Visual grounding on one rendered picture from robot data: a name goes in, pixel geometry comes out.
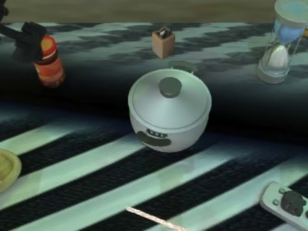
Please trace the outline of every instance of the pot body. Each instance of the pot body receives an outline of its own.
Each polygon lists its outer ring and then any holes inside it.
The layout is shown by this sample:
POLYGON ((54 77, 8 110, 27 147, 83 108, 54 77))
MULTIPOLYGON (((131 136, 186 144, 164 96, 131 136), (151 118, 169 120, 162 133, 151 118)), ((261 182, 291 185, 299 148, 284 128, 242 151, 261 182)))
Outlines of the pot body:
POLYGON ((153 126, 149 128, 144 122, 137 120, 131 112, 129 116, 139 140, 149 148, 164 153, 180 152, 194 145, 203 134, 208 121, 208 115, 205 115, 195 127, 190 126, 187 130, 177 131, 153 126))

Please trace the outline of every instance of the game controller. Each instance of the game controller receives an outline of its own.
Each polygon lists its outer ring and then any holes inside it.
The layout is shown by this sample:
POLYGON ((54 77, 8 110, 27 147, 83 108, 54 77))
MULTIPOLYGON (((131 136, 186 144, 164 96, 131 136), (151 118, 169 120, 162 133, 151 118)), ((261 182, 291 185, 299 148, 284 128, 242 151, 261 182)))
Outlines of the game controller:
POLYGON ((292 189, 273 181, 264 189, 260 205, 299 231, 308 231, 308 199, 292 189))

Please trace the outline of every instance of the lid knob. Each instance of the lid knob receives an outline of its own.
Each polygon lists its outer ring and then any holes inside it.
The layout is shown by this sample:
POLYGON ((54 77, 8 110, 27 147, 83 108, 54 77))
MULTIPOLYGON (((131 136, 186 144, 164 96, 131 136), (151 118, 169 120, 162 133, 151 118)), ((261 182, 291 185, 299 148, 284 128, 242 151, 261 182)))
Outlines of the lid knob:
POLYGON ((182 88, 181 82, 174 77, 166 77, 159 82, 160 93, 166 98, 175 98, 182 88))

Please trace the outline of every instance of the cooking pot with lid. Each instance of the cooking pot with lid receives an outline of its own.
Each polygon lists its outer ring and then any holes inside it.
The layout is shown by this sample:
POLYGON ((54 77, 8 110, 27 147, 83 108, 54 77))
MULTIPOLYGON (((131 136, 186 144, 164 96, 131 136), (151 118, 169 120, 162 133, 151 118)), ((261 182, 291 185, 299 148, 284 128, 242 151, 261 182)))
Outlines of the cooking pot with lid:
POLYGON ((128 106, 130 122, 140 141, 154 150, 172 153, 198 141, 207 125, 212 98, 204 82, 194 75, 195 65, 185 61, 168 65, 133 84, 128 106))

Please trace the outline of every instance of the hourglass post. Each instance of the hourglass post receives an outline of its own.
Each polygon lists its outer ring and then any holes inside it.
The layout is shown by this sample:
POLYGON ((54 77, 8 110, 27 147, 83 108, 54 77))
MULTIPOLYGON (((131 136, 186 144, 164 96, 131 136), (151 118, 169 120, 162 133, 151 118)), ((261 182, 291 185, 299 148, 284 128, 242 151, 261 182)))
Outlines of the hourglass post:
POLYGON ((258 78, 269 84, 285 81, 308 26, 308 0, 276 0, 274 8, 276 20, 269 46, 257 65, 258 78))

